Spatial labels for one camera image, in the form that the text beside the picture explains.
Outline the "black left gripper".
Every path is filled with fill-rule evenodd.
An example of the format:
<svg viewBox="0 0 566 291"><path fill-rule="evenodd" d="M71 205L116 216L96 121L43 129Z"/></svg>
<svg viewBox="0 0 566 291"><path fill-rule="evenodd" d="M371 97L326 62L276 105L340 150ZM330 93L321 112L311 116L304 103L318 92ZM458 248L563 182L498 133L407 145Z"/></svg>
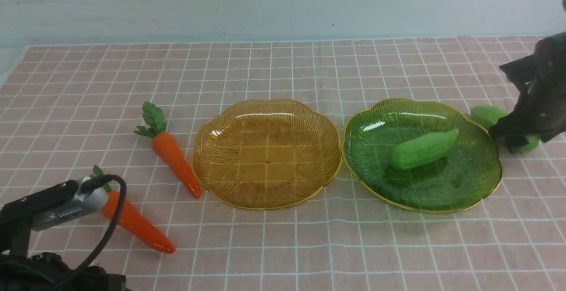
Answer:
<svg viewBox="0 0 566 291"><path fill-rule="evenodd" d="M103 188L107 180L89 180L82 192ZM119 181L119 203L100 241L76 268L70 268L57 253L28 255L34 216L71 198L76 180L67 180L2 206L1 289L3 291L126 291L126 277L107 273L93 261L107 246L119 222L127 186Z"/></svg>

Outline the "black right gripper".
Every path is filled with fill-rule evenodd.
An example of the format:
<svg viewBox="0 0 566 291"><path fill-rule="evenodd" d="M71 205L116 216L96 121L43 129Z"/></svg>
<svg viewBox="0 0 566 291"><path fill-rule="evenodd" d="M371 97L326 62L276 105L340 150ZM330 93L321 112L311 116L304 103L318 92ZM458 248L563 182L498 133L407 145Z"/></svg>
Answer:
<svg viewBox="0 0 566 291"><path fill-rule="evenodd" d="M540 39L532 54L499 67L520 92L513 110L489 128L516 154L529 138L546 143L566 129L566 33Z"/></svg>

